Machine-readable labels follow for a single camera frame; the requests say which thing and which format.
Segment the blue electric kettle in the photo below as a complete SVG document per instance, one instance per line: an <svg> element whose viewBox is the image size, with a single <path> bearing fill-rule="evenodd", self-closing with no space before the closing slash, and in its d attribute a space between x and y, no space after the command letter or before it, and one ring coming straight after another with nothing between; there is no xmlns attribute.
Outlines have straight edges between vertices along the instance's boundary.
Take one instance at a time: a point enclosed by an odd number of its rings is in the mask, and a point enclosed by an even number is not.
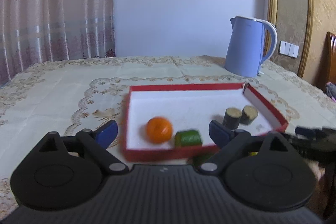
<svg viewBox="0 0 336 224"><path fill-rule="evenodd" d="M235 16L224 68L242 77L256 77L277 45L276 27L263 19Z"/></svg>

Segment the orange tangerine in tray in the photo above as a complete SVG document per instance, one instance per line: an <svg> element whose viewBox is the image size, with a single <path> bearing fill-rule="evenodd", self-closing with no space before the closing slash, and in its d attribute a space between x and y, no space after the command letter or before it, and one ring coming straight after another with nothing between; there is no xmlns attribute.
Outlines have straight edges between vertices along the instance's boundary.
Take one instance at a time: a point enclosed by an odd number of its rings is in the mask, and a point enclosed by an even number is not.
<svg viewBox="0 0 336 224"><path fill-rule="evenodd" d="M164 117L154 117L147 122L145 133L150 143L166 143L173 136L173 125Z"/></svg>

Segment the grey pink cloth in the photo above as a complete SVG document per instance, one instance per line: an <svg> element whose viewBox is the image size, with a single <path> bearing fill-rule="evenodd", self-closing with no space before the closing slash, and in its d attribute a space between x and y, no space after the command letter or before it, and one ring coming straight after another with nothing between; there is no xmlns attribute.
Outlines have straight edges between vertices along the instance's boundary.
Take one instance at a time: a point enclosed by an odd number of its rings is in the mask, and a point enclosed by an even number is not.
<svg viewBox="0 0 336 224"><path fill-rule="evenodd" d="M336 85L331 82L326 83L325 94L336 102Z"/></svg>

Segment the green cucumber chunk outside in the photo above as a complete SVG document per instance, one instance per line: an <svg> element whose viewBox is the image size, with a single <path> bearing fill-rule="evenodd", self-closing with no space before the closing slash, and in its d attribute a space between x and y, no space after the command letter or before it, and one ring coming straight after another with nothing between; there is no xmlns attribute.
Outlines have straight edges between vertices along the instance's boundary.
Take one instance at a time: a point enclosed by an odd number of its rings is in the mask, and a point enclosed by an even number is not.
<svg viewBox="0 0 336 224"><path fill-rule="evenodd" d="M205 153L201 155L197 155L192 158L192 163L194 166L200 166L205 163L209 158L211 158L214 154L213 153Z"/></svg>

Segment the gold arched frame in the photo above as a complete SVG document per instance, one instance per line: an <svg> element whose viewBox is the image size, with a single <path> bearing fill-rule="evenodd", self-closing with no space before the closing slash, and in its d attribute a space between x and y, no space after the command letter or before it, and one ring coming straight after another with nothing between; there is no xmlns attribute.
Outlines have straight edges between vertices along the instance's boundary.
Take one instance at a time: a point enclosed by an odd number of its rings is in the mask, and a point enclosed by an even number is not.
<svg viewBox="0 0 336 224"><path fill-rule="evenodd" d="M268 20L277 28L278 43L270 60L303 77L313 25L313 0L268 0ZM280 41L299 46L298 57L279 53Z"/></svg>

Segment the green cucumber chunk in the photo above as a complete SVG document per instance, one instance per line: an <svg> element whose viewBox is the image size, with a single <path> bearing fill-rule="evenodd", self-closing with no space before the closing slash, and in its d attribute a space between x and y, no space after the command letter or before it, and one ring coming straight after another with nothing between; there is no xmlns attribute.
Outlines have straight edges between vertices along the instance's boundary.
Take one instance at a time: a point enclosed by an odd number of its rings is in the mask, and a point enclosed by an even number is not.
<svg viewBox="0 0 336 224"><path fill-rule="evenodd" d="M175 147L190 147L202 144L201 135L197 130L178 131L174 136Z"/></svg>

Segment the red shallow cardboard tray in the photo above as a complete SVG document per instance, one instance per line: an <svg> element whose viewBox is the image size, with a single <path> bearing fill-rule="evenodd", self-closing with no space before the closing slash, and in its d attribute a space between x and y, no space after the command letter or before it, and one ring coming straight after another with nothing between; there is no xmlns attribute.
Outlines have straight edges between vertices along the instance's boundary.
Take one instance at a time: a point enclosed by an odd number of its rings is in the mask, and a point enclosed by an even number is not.
<svg viewBox="0 0 336 224"><path fill-rule="evenodd" d="M249 83L179 84L131 86L126 98L123 124L123 156L127 161L164 161L190 158L203 153L216 152L209 136L210 121L222 122L227 108L239 110L252 105L258 116L249 125L239 127L251 135L265 135L288 127L284 116ZM145 126L154 117L166 118L173 133L197 130L203 144L175 148L174 141L150 143Z"/></svg>

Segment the pink floral curtain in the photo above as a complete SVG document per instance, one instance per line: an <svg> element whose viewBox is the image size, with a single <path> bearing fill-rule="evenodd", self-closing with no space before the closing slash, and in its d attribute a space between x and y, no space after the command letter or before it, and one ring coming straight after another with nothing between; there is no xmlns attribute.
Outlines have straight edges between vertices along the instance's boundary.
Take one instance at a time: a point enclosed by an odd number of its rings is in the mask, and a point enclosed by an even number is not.
<svg viewBox="0 0 336 224"><path fill-rule="evenodd" d="M113 0L1 0L1 84L36 63L114 56Z"/></svg>

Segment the wooden headboard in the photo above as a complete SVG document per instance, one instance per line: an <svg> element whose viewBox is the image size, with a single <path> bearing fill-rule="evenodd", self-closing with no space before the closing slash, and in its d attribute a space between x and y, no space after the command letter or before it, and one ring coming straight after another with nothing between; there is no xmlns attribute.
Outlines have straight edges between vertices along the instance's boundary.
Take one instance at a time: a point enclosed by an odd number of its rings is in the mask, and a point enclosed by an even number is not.
<svg viewBox="0 0 336 224"><path fill-rule="evenodd" d="M331 32L326 34L317 75L317 87L323 90L329 82L335 84L335 34Z"/></svg>

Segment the white wall switch panel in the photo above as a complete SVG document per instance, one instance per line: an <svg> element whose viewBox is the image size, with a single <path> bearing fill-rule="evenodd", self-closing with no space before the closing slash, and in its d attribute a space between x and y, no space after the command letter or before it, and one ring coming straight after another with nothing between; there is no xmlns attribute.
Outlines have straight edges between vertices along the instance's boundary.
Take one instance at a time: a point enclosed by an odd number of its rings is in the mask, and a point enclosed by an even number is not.
<svg viewBox="0 0 336 224"><path fill-rule="evenodd" d="M281 55L286 55L296 59L298 57L298 52L299 46L285 41L280 41L279 53Z"/></svg>

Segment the dark sugarcane piece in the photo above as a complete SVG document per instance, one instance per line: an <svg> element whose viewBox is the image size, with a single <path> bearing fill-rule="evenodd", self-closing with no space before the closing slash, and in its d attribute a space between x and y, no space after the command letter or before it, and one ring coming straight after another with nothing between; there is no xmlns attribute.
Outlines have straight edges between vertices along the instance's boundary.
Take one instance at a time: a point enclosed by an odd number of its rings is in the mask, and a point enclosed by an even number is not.
<svg viewBox="0 0 336 224"><path fill-rule="evenodd" d="M226 109L222 125L230 130L235 130L240 124L242 117L242 111L235 107L229 107Z"/></svg>
<svg viewBox="0 0 336 224"><path fill-rule="evenodd" d="M246 105L242 110L240 123L249 125L257 118L258 114L259 112L254 106Z"/></svg>

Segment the small green tomato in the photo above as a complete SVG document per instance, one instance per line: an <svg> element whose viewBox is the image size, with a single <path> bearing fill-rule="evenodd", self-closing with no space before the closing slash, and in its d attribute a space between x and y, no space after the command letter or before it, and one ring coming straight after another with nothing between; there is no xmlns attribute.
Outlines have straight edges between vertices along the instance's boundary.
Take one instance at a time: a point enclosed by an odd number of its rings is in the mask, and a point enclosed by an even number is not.
<svg viewBox="0 0 336 224"><path fill-rule="evenodd" d="M258 154L258 152L250 152L249 154L248 154L248 156L256 156Z"/></svg>

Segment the beige embroidered tablecloth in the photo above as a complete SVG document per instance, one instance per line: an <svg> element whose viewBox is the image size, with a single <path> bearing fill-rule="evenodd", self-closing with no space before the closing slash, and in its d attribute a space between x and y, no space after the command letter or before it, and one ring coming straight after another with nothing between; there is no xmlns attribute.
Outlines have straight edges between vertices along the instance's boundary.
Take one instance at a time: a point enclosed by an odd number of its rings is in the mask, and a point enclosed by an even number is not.
<svg viewBox="0 0 336 224"><path fill-rule="evenodd" d="M1 88L1 217L17 207L12 172L45 133L71 136L111 119L121 123L133 85L243 82L223 64L211 56L113 57L46 62L17 74ZM250 83L286 118L288 133L298 126L335 127L335 103L272 61Z"/></svg>

